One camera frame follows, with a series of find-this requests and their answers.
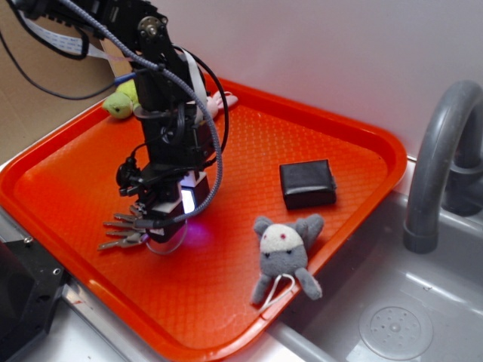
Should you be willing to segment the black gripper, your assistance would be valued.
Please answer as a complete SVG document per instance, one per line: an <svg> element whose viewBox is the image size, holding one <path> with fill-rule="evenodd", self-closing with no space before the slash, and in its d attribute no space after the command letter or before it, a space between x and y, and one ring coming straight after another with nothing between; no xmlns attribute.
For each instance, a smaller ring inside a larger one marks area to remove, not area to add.
<svg viewBox="0 0 483 362"><path fill-rule="evenodd" d="M137 150L133 150L119 167L116 182L121 196L136 196L137 202L145 205L148 210L145 219L155 224L147 229L148 236L165 244L185 224L175 222L174 218L193 212L210 192L206 173L188 172L202 170L213 155L211 129L206 121L195 122L193 109L166 112L136 109L134 115L144 135L144 143L136 149L146 149L148 163L139 168ZM182 202L178 201L180 185Z"/></svg>

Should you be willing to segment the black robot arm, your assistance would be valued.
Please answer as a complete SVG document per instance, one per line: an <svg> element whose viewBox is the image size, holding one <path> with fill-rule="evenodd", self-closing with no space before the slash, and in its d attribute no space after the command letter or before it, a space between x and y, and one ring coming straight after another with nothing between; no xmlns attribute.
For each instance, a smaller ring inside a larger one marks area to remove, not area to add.
<svg viewBox="0 0 483 362"><path fill-rule="evenodd" d="M207 67L174 45L168 20L148 1L12 1L22 24L46 17L74 27L81 35L110 40L131 65L148 164L134 156L119 167L116 182L123 196L135 196L129 214L109 223L113 237L100 245L133 247L165 243L186 228L182 192L195 195L194 214L212 202L219 185L208 185L206 167L221 167L223 147L207 106Z"/></svg>

